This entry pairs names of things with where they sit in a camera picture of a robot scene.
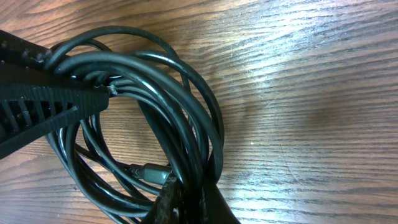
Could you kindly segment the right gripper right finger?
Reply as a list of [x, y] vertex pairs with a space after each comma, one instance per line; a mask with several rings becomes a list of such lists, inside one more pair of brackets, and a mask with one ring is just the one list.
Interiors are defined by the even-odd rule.
[[141, 224], [239, 224], [220, 190], [206, 178], [192, 194], [170, 174]]

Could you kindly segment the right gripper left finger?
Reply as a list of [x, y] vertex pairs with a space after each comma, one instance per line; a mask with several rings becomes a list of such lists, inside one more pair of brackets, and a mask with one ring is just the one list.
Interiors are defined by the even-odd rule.
[[45, 71], [52, 51], [1, 31], [1, 157], [108, 107], [105, 87]]

